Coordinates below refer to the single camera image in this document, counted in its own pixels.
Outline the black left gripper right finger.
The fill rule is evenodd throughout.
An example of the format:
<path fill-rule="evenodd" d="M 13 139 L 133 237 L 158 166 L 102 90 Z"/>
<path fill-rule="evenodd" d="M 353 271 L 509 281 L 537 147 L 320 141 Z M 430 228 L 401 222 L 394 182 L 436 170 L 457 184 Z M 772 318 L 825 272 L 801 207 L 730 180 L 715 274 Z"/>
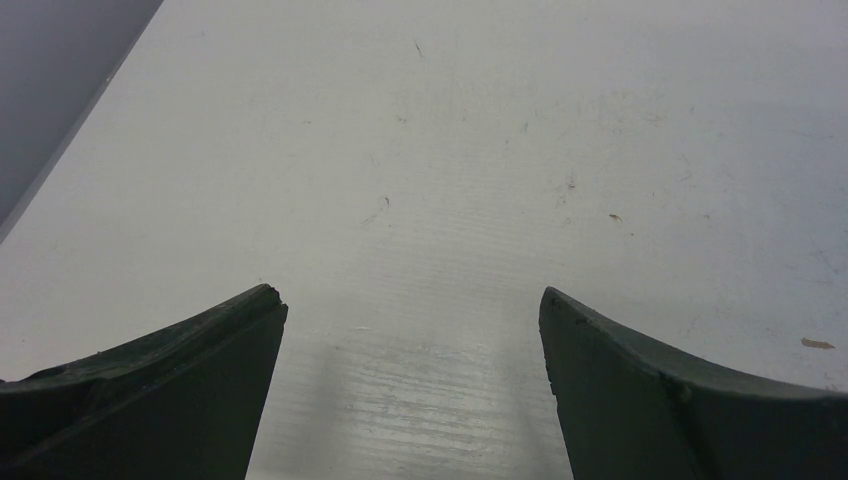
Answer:
<path fill-rule="evenodd" d="M 539 309 L 577 479 L 843 479 L 847 396 L 743 373 L 555 288 Z"/>

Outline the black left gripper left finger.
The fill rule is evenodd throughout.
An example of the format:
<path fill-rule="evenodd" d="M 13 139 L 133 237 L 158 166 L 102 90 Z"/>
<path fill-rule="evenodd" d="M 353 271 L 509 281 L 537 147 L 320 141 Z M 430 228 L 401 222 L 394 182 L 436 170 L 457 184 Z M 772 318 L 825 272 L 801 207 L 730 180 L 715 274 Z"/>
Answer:
<path fill-rule="evenodd" d="M 257 285 L 1 385 L 5 479 L 242 479 L 288 313 Z"/>

